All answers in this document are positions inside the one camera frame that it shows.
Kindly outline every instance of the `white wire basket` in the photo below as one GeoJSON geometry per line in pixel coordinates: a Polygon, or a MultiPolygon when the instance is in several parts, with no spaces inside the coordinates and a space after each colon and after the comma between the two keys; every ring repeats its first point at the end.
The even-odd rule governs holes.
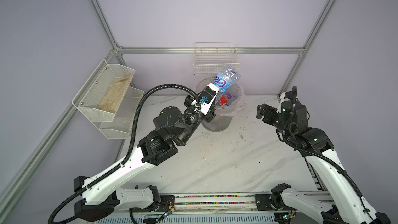
{"type": "Polygon", "coordinates": [[[113,108],[114,112],[98,109],[109,86],[117,78],[130,76],[124,83],[131,85],[135,70],[120,64],[108,64],[97,76],[90,89],[79,101],[79,93],[73,98],[72,104],[98,129],[107,139],[125,139],[132,127],[135,111],[144,91],[128,86],[121,91],[120,100],[113,108]]]}
{"type": "Polygon", "coordinates": [[[193,56],[194,75],[216,75],[225,65],[229,64],[239,70],[235,42],[196,42],[193,56]]]}
{"type": "Polygon", "coordinates": [[[107,139],[125,139],[131,132],[132,121],[144,91],[134,87],[127,89],[127,94],[120,104],[112,122],[102,122],[98,128],[107,139]]]}
{"type": "MultiPolygon", "coordinates": [[[[107,112],[98,109],[98,105],[107,93],[109,85],[112,82],[114,82],[117,78],[123,78],[131,75],[131,78],[128,81],[129,85],[132,81],[134,72],[134,69],[120,64],[107,64],[96,78],[96,82],[91,85],[90,89],[88,89],[83,99],[78,103],[77,106],[74,106],[90,121],[113,121],[117,111],[119,110],[121,101],[118,103],[115,112],[107,112]]],[[[123,99],[126,92],[127,90],[122,93],[121,99],[123,99]]]]}

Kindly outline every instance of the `plastic bottle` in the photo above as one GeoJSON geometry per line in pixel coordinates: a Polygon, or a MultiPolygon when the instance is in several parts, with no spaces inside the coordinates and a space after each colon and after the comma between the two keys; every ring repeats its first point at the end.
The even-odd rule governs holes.
{"type": "Polygon", "coordinates": [[[226,94],[226,98],[227,98],[226,101],[227,101],[228,105],[230,105],[232,102],[234,102],[236,100],[236,96],[232,95],[230,93],[226,94]]]}
{"type": "Polygon", "coordinates": [[[236,72],[235,69],[229,64],[226,64],[224,67],[221,68],[213,81],[213,84],[220,89],[215,99],[216,102],[218,102],[220,98],[224,95],[225,90],[235,84],[239,80],[239,78],[240,74],[236,72]]]}

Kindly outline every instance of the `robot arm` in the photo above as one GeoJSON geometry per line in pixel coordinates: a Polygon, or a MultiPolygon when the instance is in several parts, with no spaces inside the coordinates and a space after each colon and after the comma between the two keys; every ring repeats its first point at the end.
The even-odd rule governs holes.
{"type": "Polygon", "coordinates": [[[54,224],[56,214],[78,195],[81,195],[83,199],[75,203],[75,216],[60,223],[68,223],[76,218],[93,222],[108,216],[115,208],[132,208],[140,212],[151,212],[157,209],[160,196],[156,187],[148,186],[145,189],[120,187],[137,174],[175,155],[178,152],[176,145],[185,146],[202,120],[210,122],[215,117],[214,99],[219,91],[219,88],[212,83],[207,85],[199,95],[189,88],[176,84],[165,84],[151,89],[137,107],[132,128],[133,142],[139,109],[150,94],[163,88],[182,89],[195,97],[190,95],[186,97],[184,105],[187,109],[184,114],[177,107],[163,109],[153,120],[155,130],[141,139],[136,147],[132,146],[133,143],[130,144],[128,155],[126,155],[128,157],[123,157],[92,177],[77,177],[74,180],[75,194],[53,211],[48,220],[49,224],[54,224]]]}
{"type": "Polygon", "coordinates": [[[327,135],[318,128],[308,127],[307,109],[296,99],[296,87],[283,93],[279,108],[266,104],[257,107],[257,118],[273,125],[282,142],[298,150],[324,182],[335,206],[300,194],[287,184],[272,190],[271,204],[293,207],[318,223],[388,224],[388,217],[365,200],[354,181],[347,175],[327,135]]]}

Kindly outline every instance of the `marble table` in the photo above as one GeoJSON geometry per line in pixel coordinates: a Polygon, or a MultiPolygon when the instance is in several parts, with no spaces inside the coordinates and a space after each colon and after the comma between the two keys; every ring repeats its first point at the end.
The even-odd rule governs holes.
{"type": "MultiPolygon", "coordinates": [[[[182,112],[184,96],[151,96],[138,120],[136,145],[154,130],[153,118],[165,107],[182,112]]],[[[264,192],[280,183],[317,191],[304,158],[278,140],[275,128],[256,119],[256,108],[278,106],[276,96],[246,96],[230,126],[210,132],[200,125],[186,146],[162,164],[142,172],[124,188],[157,186],[160,193],[264,192]]],[[[126,155],[130,137],[120,157],[126,155]]]]}

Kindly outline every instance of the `trash can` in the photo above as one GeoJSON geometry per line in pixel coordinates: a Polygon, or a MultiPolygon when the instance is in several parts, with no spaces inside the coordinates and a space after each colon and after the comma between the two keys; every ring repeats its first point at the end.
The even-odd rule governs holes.
{"type": "MultiPolygon", "coordinates": [[[[215,77],[209,77],[199,82],[199,84],[196,86],[196,92],[201,92],[203,89],[205,89],[209,83],[214,81],[214,78],[215,77]]],[[[236,100],[228,106],[223,105],[215,107],[216,116],[210,123],[202,121],[203,127],[211,132],[224,131],[231,123],[232,117],[239,111],[239,107],[243,104],[243,98],[245,94],[243,92],[243,88],[239,86],[239,84],[235,83],[227,88],[224,94],[226,95],[227,93],[234,94],[236,96],[236,100]]]]}

